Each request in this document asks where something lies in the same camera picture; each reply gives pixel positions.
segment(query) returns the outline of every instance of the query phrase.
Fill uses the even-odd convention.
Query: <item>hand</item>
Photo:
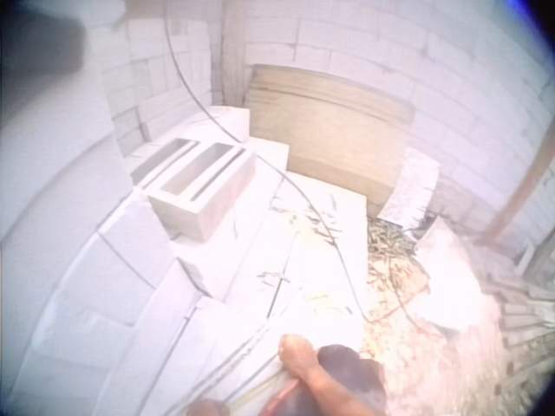
[[[284,335],[279,342],[279,359],[291,375],[304,380],[308,372],[319,367],[316,351],[299,335]]]

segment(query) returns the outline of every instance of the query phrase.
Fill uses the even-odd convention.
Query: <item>broken block piece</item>
[[[147,194],[166,227],[205,242],[254,172],[251,149],[204,142],[169,166]]]

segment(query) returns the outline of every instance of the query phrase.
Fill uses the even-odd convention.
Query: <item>white brick wall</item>
[[[549,82],[555,76],[530,23],[517,27],[512,18],[509,24],[503,16],[512,12],[502,2],[248,3],[247,79],[254,64],[285,65],[407,100],[419,114],[408,130],[412,146],[457,179],[446,184],[463,184],[476,198],[476,214],[460,216],[467,227],[481,228],[510,198],[555,113],[555,82]],[[280,33],[273,30],[277,22]]]

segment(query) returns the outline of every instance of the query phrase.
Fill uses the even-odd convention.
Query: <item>dirt floor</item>
[[[495,394],[510,358],[495,299],[485,297],[480,323],[465,333],[441,332],[414,311],[411,301],[426,293],[428,277],[411,261],[413,248],[414,242],[395,227],[369,220],[368,284],[379,306],[369,316],[373,322],[366,325],[362,355],[385,368],[389,414],[526,414],[544,381],[534,378],[524,388]],[[529,348],[521,353],[533,354]]]

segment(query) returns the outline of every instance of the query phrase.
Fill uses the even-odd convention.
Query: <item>concrete block wall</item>
[[[410,102],[411,146],[441,162],[432,210],[484,230],[555,112],[552,55],[530,22],[500,0],[247,1],[246,79],[256,63],[298,67]],[[548,193],[531,204],[547,211]],[[520,240],[544,237],[555,220],[543,219]],[[499,243],[522,250],[509,240]]]
[[[201,101],[210,105],[212,54],[207,23],[173,18],[169,25],[183,75]],[[123,156],[198,111],[175,70],[161,18],[130,18],[117,29],[94,27],[90,40]],[[142,106],[158,106],[160,111],[147,114]]]
[[[95,10],[102,31],[122,4],[81,0],[69,13],[63,0],[42,7],[86,24]],[[116,136],[142,118],[136,107],[112,118],[128,99],[112,93],[133,86],[133,69],[123,42],[106,44],[100,60],[86,47],[81,70],[21,97],[25,106],[3,125],[6,414],[137,414],[199,298],[124,166]],[[117,71],[103,86],[101,67],[110,62]],[[10,81],[35,85],[29,77]]]

